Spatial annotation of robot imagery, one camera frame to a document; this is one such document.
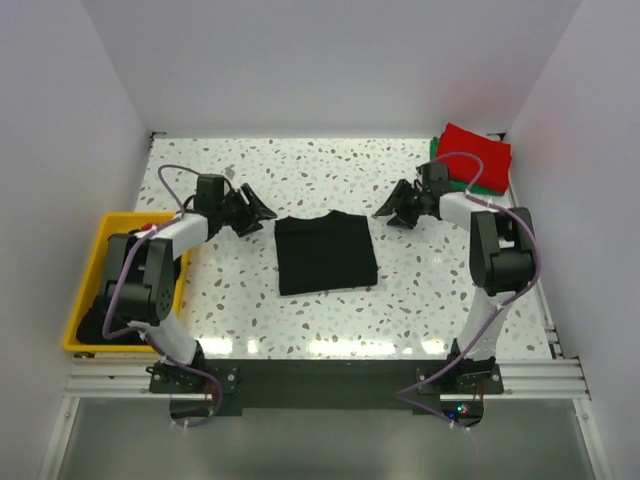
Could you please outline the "black t shirt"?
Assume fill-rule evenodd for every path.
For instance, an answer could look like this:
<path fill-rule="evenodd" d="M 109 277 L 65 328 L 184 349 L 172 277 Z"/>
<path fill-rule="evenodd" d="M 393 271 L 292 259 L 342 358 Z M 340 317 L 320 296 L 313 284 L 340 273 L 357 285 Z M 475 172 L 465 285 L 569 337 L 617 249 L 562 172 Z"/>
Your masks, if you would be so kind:
<path fill-rule="evenodd" d="M 312 219 L 286 217 L 274 227 L 282 296 L 371 287 L 378 264 L 368 220 L 332 210 Z"/>

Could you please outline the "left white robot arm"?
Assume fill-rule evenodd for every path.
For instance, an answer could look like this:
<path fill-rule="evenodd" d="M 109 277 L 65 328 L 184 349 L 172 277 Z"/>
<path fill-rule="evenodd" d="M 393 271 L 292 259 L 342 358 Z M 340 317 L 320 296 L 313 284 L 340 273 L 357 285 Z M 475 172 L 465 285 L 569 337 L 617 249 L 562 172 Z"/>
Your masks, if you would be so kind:
<path fill-rule="evenodd" d="M 177 386 L 196 392 L 206 383 L 207 368 L 198 362 L 199 342 L 173 311 L 176 264 L 224 227 L 244 237 L 277 214 L 248 184 L 234 187 L 220 174 L 199 174 L 195 193 L 177 203 L 170 220 L 108 238 L 97 298 L 104 311 L 104 339 L 137 334 L 163 364 L 174 366 L 171 378 Z"/>

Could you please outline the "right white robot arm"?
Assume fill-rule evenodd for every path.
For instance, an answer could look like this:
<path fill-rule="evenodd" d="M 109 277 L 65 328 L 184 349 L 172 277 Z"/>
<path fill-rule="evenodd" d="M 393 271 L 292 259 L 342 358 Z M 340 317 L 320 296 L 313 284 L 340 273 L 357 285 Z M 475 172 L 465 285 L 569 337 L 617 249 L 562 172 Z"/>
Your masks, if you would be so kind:
<path fill-rule="evenodd" d="M 448 166 L 431 161 L 417 168 L 420 178 L 400 180 L 376 217 L 413 228 L 422 216 L 447 221 L 469 233 L 469 271 L 475 293 L 461 333 L 452 344 L 445 375 L 448 386 L 469 392 L 492 368 L 508 312 L 540 277 L 538 246 L 528 209 L 505 208 L 453 186 Z"/>

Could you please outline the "yellow plastic bin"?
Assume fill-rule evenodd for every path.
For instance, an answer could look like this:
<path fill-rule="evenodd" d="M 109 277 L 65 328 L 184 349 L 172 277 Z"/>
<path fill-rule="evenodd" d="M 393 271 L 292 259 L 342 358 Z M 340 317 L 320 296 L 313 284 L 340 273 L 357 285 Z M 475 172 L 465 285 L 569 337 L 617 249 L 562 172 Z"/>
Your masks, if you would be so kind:
<path fill-rule="evenodd" d="M 85 314 L 89 312 L 100 287 L 104 261 L 107 255 L 107 240 L 115 233 L 128 233 L 147 224 L 159 226 L 177 216 L 171 213 L 131 213 L 114 212 L 106 214 L 98 228 L 93 242 L 81 285 L 76 295 L 70 319 L 63 339 L 63 348 L 74 353 L 150 353 L 153 348 L 145 345 L 126 345 L 119 337 L 113 344 L 101 344 L 91 340 L 80 340 L 77 337 L 78 327 Z M 206 222 L 194 214 L 188 214 L 178 223 L 158 230 L 155 236 L 170 239 L 173 242 L 173 254 L 181 261 L 181 273 L 174 287 L 173 307 L 169 316 L 152 332 L 160 339 L 163 353 L 174 356 L 182 363 L 193 361 L 196 352 L 196 339 L 193 338 L 178 318 L 182 305 L 182 294 L 186 282 L 186 271 L 190 251 L 202 244 L 205 239 Z"/>

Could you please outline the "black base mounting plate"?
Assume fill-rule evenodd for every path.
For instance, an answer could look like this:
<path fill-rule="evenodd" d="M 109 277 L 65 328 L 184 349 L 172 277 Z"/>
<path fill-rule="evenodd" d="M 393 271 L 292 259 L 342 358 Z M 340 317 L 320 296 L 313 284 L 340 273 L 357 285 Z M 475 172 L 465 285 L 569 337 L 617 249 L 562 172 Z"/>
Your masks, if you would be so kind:
<path fill-rule="evenodd" d="M 247 409 L 438 412 L 474 426 L 486 395 L 504 393 L 494 359 L 463 360 L 205 359 L 190 371 L 161 362 L 147 368 L 149 391 L 170 398 L 175 420 L 240 416 Z"/>

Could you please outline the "black clothes in bin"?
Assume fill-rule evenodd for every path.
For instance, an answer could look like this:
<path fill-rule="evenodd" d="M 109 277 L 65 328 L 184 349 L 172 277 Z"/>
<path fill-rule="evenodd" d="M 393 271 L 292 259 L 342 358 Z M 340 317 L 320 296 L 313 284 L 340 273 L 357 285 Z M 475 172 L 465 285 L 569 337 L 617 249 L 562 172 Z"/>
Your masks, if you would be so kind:
<path fill-rule="evenodd" d="M 108 239 L 116 233 L 136 234 L 139 229 L 122 230 L 114 228 L 100 228 L 87 261 L 83 274 L 82 285 L 77 294 L 76 305 L 72 313 L 66 335 L 65 345 L 69 348 L 90 348 L 95 351 L 133 352 L 148 350 L 136 332 L 129 332 L 115 339 L 105 339 L 102 335 L 104 313 L 97 297 L 104 266 L 104 259 L 108 247 Z"/>

